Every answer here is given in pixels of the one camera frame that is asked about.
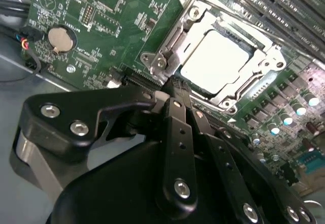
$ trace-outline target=black cable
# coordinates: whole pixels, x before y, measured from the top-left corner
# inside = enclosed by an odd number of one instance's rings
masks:
[[[35,61],[36,65],[37,65],[36,69],[33,71],[33,73],[26,77],[23,77],[23,78],[7,80],[7,81],[0,81],[0,85],[10,85],[10,84],[14,84],[16,82],[22,82],[26,79],[29,79],[29,78],[35,76],[37,73],[40,72],[40,70],[42,69],[42,64],[41,64],[41,61],[39,60],[39,58],[36,56],[36,54],[32,50],[28,49],[26,51],[31,56],[31,58]]]
[[[20,18],[28,17],[27,11],[17,11],[13,9],[3,8],[3,7],[0,7],[0,14],[10,16],[10,17],[20,17]]]
[[[10,27],[0,24],[0,33],[6,35],[7,37],[9,37],[15,41],[18,41],[17,37],[16,37],[17,31],[14,30],[13,28],[10,28]]]
[[[21,2],[13,2],[13,1],[8,1],[8,0],[0,0],[0,7],[28,10],[30,7],[30,4],[21,3]]]

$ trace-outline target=cable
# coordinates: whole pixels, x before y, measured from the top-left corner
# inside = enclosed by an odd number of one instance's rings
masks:
[[[0,7],[29,10],[30,4],[21,3],[21,2],[13,2],[13,1],[8,1],[8,0],[0,0]]]
[[[3,8],[0,7],[0,14],[11,16],[11,17],[20,17],[20,18],[27,18],[28,12],[27,11],[17,11],[13,9]]]
[[[230,11],[228,11],[228,10],[226,10],[226,9],[224,9],[224,8],[222,8],[222,7],[216,5],[216,4],[214,4],[214,3],[212,3],[212,2],[210,2],[208,0],[199,0],[199,1],[204,2],[204,3],[212,6],[213,8],[215,8],[215,9],[221,11],[221,12],[226,13],[227,15],[241,21],[242,23],[244,23],[244,24],[246,24],[246,25],[248,25],[248,26],[250,26],[252,28],[255,28],[256,30],[260,31],[261,33],[267,35],[270,38],[276,39],[279,42],[279,44],[281,44],[283,46],[289,46],[290,48],[294,49],[297,53],[299,53],[299,54],[301,54],[301,55],[303,55],[303,56],[305,56],[305,57],[307,57],[309,59],[315,59],[315,57],[313,57],[312,55],[307,54],[306,52],[302,51],[300,48],[297,48],[296,46],[292,45],[290,42],[286,42],[283,38],[281,38],[281,37],[279,37],[277,35],[274,35],[273,33],[270,33],[268,31],[256,26],[255,24],[247,21],[246,19],[244,19],[243,17],[241,17],[239,15],[237,15],[235,13],[232,13],[232,12],[230,12]]]
[[[29,79],[29,78],[35,76],[37,73],[40,72],[40,70],[42,69],[42,64],[41,64],[41,61],[39,60],[39,58],[36,56],[36,54],[32,50],[27,49],[26,51],[31,56],[31,58],[35,61],[36,65],[37,65],[36,69],[33,71],[33,73],[26,77],[23,77],[23,78],[7,80],[7,81],[0,81],[0,85],[10,85],[10,84],[14,84],[16,82],[21,82],[21,81],[24,81],[26,79]]]

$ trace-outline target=electronic component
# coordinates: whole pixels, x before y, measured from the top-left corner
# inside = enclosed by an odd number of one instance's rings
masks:
[[[56,54],[68,52],[77,44],[76,34],[64,25],[50,28],[47,37]]]
[[[292,186],[294,183],[299,182],[289,162],[286,162],[284,165],[282,165],[280,169],[282,170],[283,177],[285,178],[289,186]]]
[[[315,127],[312,122],[306,123],[306,129],[308,129],[308,131],[314,136],[319,135],[319,130]]]
[[[287,98],[294,97],[298,94],[297,91],[295,91],[293,88],[291,88],[287,84],[281,84],[279,86],[279,89],[282,91],[282,93],[284,93],[286,95]]]
[[[274,155],[272,156],[272,160],[273,160],[274,162],[277,162],[277,161],[280,160],[280,156],[279,156],[278,154],[274,154]]]
[[[304,99],[310,106],[317,106],[319,104],[319,98],[312,93],[305,94]]]
[[[261,140],[259,139],[258,134],[252,134],[251,138],[252,138],[252,143],[254,145],[258,145],[261,142]]]
[[[291,125],[294,121],[293,118],[291,116],[289,116],[287,113],[281,114],[280,118],[283,122],[283,125],[285,125],[285,126]]]
[[[263,109],[266,112],[268,112],[271,115],[278,109],[276,106],[272,105],[271,103],[269,103],[267,101],[262,101],[261,106],[263,107]]]
[[[283,104],[285,104],[287,102],[287,100],[284,97],[282,97],[279,94],[275,94],[275,93],[272,93],[270,95],[270,98],[272,99],[273,103],[277,106],[282,106]]]
[[[280,132],[280,128],[275,123],[270,123],[268,129],[272,135],[277,135]]]
[[[305,115],[307,112],[306,108],[303,107],[300,103],[294,103],[291,105],[291,107],[298,116]]]
[[[256,154],[256,158],[263,164],[266,162],[263,152],[258,152]]]
[[[315,149],[309,139],[303,138],[301,142],[308,152],[312,152]]]
[[[248,119],[247,119],[246,122],[247,122],[247,124],[250,126],[251,129],[255,129],[255,128],[257,128],[257,126],[258,126],[258,124],[259,124],[258,121],[256,121],[256,120],[253,119],[253,118],[249,118],[249,117],[248,117]]]

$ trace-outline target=black plastic bracket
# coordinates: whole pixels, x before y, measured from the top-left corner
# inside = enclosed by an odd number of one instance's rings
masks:
[[[162,171],[156,202],[172,219],[184,219],[198,203],[191,126],[186,124],[185,105],[170,98],[165,103],[162,126]]]
[[[44,116],[41,113],[44,105],[56,106],[59,115]],[[19,127],[29,141],[66,162],[76,162],[87,157],[98,138],[99,122],[126,111],[150,110],[154,105],[154,95],[136,86],[41,94],[25,101]],[[70,126],[75,121],[87,125],[89,132],[82,137],[74,134]]]

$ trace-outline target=capacitor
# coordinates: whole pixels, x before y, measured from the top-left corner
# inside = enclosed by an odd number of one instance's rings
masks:
[[[257,157],[257,159],[261,162],[261,163],[265,163],[266,162],[266,160],[265,160],[265,158],[264,158],[264,154],[262,153],[262,152],[259,152],[259,153],[257,153],[256,154],[256,157]]]
[[[305,94],[304,99],[310,106],[317,106],[319,104],[319,98],[312,93]]]
[[[281,114],[281,115],[280,115],[280,118],[281,118],[281,120],[282,120],[282,122],[283,122],[283,125],[286,125],[286,126],[292,124],[293,121],[294,121],[293,118],[290,117],[290,116],[289,116],[288,114],[286,114],[286,113]]]
[[[306,138],[303,138],[302,139],[302,144],[303,144],[303,146],[308,150],[308,152],[312,152],[312,151],[314,151],[314,146],[310,143],[310,141],[308,140],[308,139],[306,139]]]
[[[268,129],[270,130],[272,135],[277,135],[280,132],[280,128],[275,123],[270,123],[268,125]]]
[[[252,143],[253,143],[254,145],[259,145],[259,143],[260,143],[261,141],[260,141],[260,139],[259,139],[258,134],[252,134],[251,137],[252,137]]]
[[[308,131],[311,132],[311,134],[314,136],[319,135],[319,130],[315,127],[312,122],[306,123],[306,129],[308,129]]]
[[[305,115],[307,112],[306,108],[303,107],[300,103],[293,104],[292,108],[298,116]]]
[[[272,160],[273,160],[274,162],[277,162],[277,161],[280,160],[280,156],[279,156],[278,154],[274,154],[274,155],[272,156]]]

